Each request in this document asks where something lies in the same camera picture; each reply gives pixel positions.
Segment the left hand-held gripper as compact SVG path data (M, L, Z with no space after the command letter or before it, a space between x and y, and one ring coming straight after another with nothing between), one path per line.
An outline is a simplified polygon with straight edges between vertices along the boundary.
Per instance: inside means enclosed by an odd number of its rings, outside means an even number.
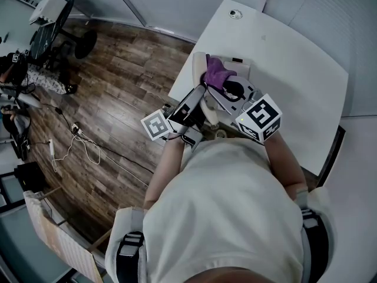
M176 107L169 104L141 120L152 141L159 138L169 139L169 135L180 137L195 150L203 140L201 129L206 120L200 107L206 88L198 85L191 90Z

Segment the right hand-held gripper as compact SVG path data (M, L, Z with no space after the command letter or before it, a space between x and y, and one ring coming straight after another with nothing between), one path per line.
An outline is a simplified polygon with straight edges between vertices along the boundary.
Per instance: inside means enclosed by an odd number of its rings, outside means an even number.
M223 90L229 99L243 97L244 88L236 81L225 81ZM262 144L280 128L282 112L268 94L236 118L238 131Z

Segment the purple cloth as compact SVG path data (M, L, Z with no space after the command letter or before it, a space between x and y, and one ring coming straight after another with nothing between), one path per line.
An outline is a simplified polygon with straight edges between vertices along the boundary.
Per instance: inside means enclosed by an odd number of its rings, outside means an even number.
M227 70L221 59L217 57L206 54L206 62L207 70L204 73L203 81L218 90L223 89L223 84L229 77L237 75L235 71Z

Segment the person's left forearm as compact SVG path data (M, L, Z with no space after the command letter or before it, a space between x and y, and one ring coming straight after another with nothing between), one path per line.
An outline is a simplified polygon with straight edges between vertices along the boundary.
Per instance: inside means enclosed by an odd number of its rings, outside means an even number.
M163 190L181 169L185 144L178 134L170 134L164 145L161 159L145 193L143 208L149 210L160 198Z

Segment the person's right forearm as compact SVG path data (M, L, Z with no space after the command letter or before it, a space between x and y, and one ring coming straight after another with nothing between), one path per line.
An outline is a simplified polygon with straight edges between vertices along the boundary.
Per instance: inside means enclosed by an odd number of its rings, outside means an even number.
M288 196L296 200L298 193L307 191L307 183L294 154L279 132L264 142L264 148L274 177L284 187Z

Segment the white desk telephone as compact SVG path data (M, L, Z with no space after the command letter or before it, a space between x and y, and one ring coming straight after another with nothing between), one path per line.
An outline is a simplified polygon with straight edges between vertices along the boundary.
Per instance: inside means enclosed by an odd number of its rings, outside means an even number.
M226 81L239 82L244 88L244 95L238 99L229 99L225 95L224 90L218 90L210 85L207 85L207 102L209 107L216 110L218 120L228 126L238 128L236 118L251 107L262 96L262 92L256 88L249 80L250 65L237 58L220 58L224 67L227 70L232 70L237 73L236 76L229 77Z

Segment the person's white shirt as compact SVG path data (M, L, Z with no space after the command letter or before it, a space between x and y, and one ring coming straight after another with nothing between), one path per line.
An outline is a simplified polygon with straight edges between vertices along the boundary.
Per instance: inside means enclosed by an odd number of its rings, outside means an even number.
M149 210L117 211L105 268L114 283L200 283L226 267L318 283L335 245L324 188L307 186L292 200L265 148L220 139L184 148L180 173Z

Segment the white desk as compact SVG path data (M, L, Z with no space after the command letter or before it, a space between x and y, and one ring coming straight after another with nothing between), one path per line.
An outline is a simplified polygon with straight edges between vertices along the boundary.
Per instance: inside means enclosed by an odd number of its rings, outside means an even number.
M377 116L377 0L267 0L264 12L348 73L343 116Z

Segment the white oval board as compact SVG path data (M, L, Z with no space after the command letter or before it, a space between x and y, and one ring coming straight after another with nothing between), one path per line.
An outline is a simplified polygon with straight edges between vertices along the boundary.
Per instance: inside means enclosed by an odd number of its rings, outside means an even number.
M35 98L32 94L23 94L20 93L17 97L18 100L22 101L23 103L35 107L35 108L42 108L42 104L39 99Z

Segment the round black table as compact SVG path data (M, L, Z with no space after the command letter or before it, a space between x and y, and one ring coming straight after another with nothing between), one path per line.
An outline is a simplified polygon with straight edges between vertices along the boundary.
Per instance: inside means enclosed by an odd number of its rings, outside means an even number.
M64 35L75 43L74 55L76 59L85 58L95 47L97 42L97 33L94 30L87 31L81 37L76 37L75 35L63 30L63 26L74 6L74 0L65 1L67 4L64 6L57 21L53 24L39 27L35 33L35 36L32 38L30 55L33 59L37 60L41 58L51 47L58 34Z

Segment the black box cabinet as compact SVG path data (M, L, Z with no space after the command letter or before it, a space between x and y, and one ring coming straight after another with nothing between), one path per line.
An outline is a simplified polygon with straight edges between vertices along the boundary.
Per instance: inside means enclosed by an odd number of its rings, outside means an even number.
M22 190L40 192L45 187L45 176L37 162L29 162L18 165L14 169L14 175L18 179Z

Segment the wood-framed white panel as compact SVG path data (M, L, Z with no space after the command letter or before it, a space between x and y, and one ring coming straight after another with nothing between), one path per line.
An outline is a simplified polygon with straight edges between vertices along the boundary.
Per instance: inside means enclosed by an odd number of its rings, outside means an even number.
M45 195L34 193L31 190L23 193L27 211L36 234L50 250L71 268L93 283L104 283L93 252L110 237L111 231L103 234L92 245L81 245L50 217L48 211L42 205L43 199L58 190L56 188Z

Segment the white box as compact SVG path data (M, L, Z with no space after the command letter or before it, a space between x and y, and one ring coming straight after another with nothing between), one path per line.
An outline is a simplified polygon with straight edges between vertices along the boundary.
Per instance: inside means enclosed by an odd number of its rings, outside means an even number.
M42 0L30 16L29 24L44 27L55 23L66 4L66 0Z

